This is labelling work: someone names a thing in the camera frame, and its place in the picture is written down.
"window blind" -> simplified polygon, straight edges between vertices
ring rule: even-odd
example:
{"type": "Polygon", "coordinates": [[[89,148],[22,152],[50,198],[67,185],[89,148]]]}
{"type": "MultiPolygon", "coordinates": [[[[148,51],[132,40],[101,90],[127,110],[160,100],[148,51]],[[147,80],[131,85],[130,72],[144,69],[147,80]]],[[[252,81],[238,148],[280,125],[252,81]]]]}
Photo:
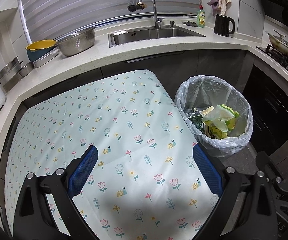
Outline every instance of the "window blind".
{"type": "MultiPolygon", "coordinates": [[[[156,0],[157,12],[196,14],[200,0],[156,0]]],[[[153,12],[147,8],[129,12],[128,0],[18,0],[20,15],[29,42],[55,39],[84,26],[109,23],[119,18],[153,12]]]]}

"sink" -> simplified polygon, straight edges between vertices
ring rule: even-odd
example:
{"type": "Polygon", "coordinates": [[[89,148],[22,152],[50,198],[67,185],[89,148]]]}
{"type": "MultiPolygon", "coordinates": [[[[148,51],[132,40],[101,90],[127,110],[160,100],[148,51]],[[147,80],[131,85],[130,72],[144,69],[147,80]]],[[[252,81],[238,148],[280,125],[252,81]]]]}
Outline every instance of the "sink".
{"type": "Polygon", "coordinates": [[[174,26],[173,28],[171,28],[170,25],[166,25],[163,26],[161,29],[155,29],[155,27],[152,26],[111,33],[108,35],[108,42],[109,46],[113,47],[132,41],[189,36],[205,37],[202,34],[187,30],[179,26],[174,26]]]}

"kitchen counter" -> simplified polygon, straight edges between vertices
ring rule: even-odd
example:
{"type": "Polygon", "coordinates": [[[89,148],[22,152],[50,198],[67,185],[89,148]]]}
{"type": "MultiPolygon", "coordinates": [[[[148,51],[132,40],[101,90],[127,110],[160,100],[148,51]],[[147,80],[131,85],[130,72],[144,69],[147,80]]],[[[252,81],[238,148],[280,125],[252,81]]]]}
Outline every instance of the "kitchen counter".
{"type": "Polygon", "coordinates": [[[169,17],[163,21],[168,25],[174,20],[178,26],[196,31],[205,37],[174,37],[146,41],[137,41],[109,48],[108,34],[119,30],[153,26],[152,20],[131,20],[96,29],[95,44],[92,48],[72,57],[60,54],[40,68],[34,69],[27,77],[20,80],[7,94],[7,101],[0,112],[0,158],[3,144],[12,119],[20,103],[28,97],[63,80],[112,63],[153,54],[192,50],[192,49],[243,49],[248,50],[274,70],[288,82],[288,71],[277,64],[268,55],[259,51],[256,46],[266,47],[267,43],[260,39],[235,33],[234,37],[223,37],[213,33],[210,27],[194,28],[179,24],[190,20],[169,17]]]}

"gas stove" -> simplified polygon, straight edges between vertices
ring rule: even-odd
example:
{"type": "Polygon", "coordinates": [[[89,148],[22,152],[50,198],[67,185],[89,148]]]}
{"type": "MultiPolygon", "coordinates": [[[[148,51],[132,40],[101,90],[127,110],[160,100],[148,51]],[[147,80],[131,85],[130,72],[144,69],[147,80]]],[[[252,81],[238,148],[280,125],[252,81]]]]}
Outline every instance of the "gas stove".
{"type": "Polygon", "coordinates": [[[257,47],[257,49],[270,56],[273,60],[275,60],[278,64],[280,64],[288,71],[288,57],[279,52],[273,46],[268,45],[267,48],[257,47]]]}

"trash bag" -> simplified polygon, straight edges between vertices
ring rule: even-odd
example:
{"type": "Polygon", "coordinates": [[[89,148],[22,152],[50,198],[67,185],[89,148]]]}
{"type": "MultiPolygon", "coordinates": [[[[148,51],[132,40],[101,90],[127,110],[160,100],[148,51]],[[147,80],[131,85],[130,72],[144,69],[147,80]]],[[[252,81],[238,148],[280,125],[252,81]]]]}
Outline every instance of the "trash bag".
{"type": "Polygon", "coordinates": [[[214,76],[190,77],[180,85],[174,102],[196,140],[211,156],[228,157],[248,144],[253,132],[251,107],[242,94],[226,81],[214,76]],[[221,104],[237,111],[240,117],[227,138],[211,139],[191,123],[186,113],[193,112],[194,108],[202,111],[221,104]]]}

